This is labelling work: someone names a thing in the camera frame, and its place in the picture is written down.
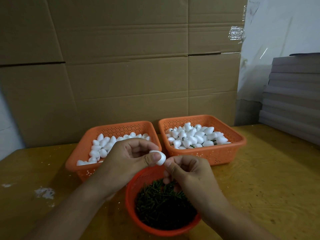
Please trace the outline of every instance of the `orange plastic basket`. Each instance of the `orange plastic basket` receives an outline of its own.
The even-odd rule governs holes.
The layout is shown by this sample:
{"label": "orange plastic basket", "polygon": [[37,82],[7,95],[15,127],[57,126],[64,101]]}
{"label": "orange plastic basket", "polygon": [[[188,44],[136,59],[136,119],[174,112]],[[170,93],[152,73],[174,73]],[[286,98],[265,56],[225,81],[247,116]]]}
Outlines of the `orange plastic basket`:
{"label": "orange plastic basket", "polygon": [[89,152],[91,151],[92,141],[95,140],[101,133],[105,137],[119,137],[124,136],[125,134],[130,134],[131,132],[134,132],[137,135],[147,133],[150,136],[150,141],[152,141],[159,147],[159,151],[162,150],[157,133],[152,123],[149,121],[137,121],[122,124],[102,125],[89,129],[83,135],[77,147],[73,150],[70,157],[66,161],[66,169],[71,172],[76,172],[79,178],[84,182],[101,165],[100,163],[95,163],[77,166],[78,160],[89,160]]}
{"label": "orange plastic basket", "polygon": [[[225,145],[213,145],[208,147],[200,147],[193,149],[175,149],[170,146],[167,137],[166,130],[174,127],[183,127],[185,123],[191,122],[192,126],[200,124],[202,126],[213,126],[215,131],[220,131],[224,136],[230,141],[230,144]],[[195,116],[185,116],[185,117],[176,117],[162,119],[159,121],[159,129],[161,136],[164,141],[164,145],[168,150],[169,155],[178,156],[178,155],[194,155],[198,157],[205,158],[209,161],[210,165],[224,164],[231,162],[238,149],[241,146],[246,145],[246,138],[232,129],[230,126],[226,125],[222,121],[218,120],[214,116],[210,115],[195,115]]]}
{"label": "orange plastic basket", "polygon": [[143,222],[139,220],[134,210],[135,199],[137,197],[137,194],[142,189],[142,187],[144,187],[144,184],[148,185],[148,184],[151,184],[154,180],[162,179],[164,170],[165,170],[164,166],[154,166],[154,167],[145,168],[140,172],[138,172],[127,185],[126,192],[125,192],[125,205],[127,207],[130,217],[132,217],[133,221],[143,230],[161,237],[172,237],[172,236],[183,234],[191,230],[193,227],[195,227],[201,220],[200,215],[197,214],[194,220],[190,222],[189,225],[184,226],[183,228],[165,231],[165,230],[154,229],[152,227],[145,225]]}

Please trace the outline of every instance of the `hand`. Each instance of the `hand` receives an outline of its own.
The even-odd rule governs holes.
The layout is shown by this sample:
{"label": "hand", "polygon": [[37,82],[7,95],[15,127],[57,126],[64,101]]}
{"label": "hand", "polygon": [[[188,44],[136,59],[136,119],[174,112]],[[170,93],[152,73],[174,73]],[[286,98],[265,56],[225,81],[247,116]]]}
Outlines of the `hand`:
{"label": "hand", "polygon": [[168,184],[175,179],[204,220],[209,209],[219,210],[229,205],[206,159],[191,155],[174,156],[168,158],[164,166],[163,182]]}
{"label": "hand", "polygon": [[110,199],[140,170],[154,166],[161,159],[159,147],[145,139],[132,138],[115,143],[102,165],[86,181],[101,197]]}

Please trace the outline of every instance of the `left hand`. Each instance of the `left hand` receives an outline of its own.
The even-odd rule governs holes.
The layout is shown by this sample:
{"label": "left hand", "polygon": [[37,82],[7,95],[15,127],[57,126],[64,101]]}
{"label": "left hand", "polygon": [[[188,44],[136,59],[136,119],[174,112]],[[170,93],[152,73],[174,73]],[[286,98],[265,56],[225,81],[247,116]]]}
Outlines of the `left hand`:
{"label": "left hand", "polygon": [[145,139],[132,138],[115,143],[102,165],[85,182],[97,191],[99,197],[110,199],[140,170],[151,167],[161,159],[159,147]]}

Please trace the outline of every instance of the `orange basket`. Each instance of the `orange basket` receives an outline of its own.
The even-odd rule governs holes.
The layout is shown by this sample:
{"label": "orange basket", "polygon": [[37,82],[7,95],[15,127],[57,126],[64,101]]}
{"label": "orange basket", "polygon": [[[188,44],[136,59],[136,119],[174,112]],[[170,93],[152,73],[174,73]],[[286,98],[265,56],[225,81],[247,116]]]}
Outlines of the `orange basket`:
{"label": "orange basket", "polygon": [[173,237],[176,235],[183,234],[191,230],[193,227],[195,227],[201,220],[200,215],[197,214],[194,220],[190,222],[189,225],[187,226],[184,226],[176,230],[165,231],[165,230],[154,229],[152,227],[145,225],[143,222],[139,220],[134,210],[135,199],[137,197],[137,194],[142,189],[142,187],[144,187],[144,184],[148,185],[148,184],[151,184],[154,180],[162,179],[164,170],[165,170],[164,166],[154,166],[154,167],[145,168],[140,172],[138,172],[127,185],[126,192],[125,192],[125,206],[128,210],[130,217],[132,217],[133,221],[143,230],[161,237]]}
{"label": "orange basket", "polygon": [[159,147],[159,151],[162,150],[157,133],[152,123],[149,121],[137,121],[122,124],[102,125],[89,129],[83,135],[77,147],[73,150],[70,157],[66,161],[66,169],[70,172],[76,172],[79,178],[84,182],[101,165],[100,163],[94,163],[77,166],[78,160],[89,160],[89,152],[91,151],[92,141],[95,140],[101,133],[104,137],[119,137],[124,136],[125,134],[130,134],[131,132],[134,132],[137,135],[147,133],[150,136],[150,141],[152,141]]}
{"label": "orange basket", "polygon": [[[200,147],[193,149],[175,149],[170,146],[169,141],[166,137],[166,130],[174,127],[183,127],[185,123],[191,122],[192,126],[200,124],[202,126],[213,126],[214,131],[220,131],[224,136],[230,141],[230,144],[224,145],[213,145],[208,147]],[[231,162],[236,156],[238,149],[246,145],[246,138],[232,129],[230,126],[226,125],[222,121],[218,120],[214,116],[210,115],[195,115],[195,116],[185,116],[162,119],[159,121],[159,129],[161,132],[164,145],[168,150],[168,154],[172,156],[178,155],[194,155],[198,157],[205,158],[209,161],[210,165],[224,164]]]}

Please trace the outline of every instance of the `table surface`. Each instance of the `table surface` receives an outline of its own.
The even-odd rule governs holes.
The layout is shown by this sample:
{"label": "table surface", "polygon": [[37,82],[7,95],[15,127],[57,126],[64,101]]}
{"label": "table surface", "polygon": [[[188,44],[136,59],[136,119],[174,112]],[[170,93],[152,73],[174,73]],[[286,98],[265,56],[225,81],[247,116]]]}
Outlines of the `table surface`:
{"label": "table surface", "polygon": [[[247,138],[229,164],[212,167],[239,210],[280,239],[319,239],[320,149],[266,125],[234,127]],[[77,144],[20,149],[0,161],[0,238],[20,239],[81,182],[64,164]],[[53,199],[37,197],[40,187]],[[125,191],[106,202],[81,239],[162,239],[129,217]],[[220,239],[204,222],[171,239]]]}

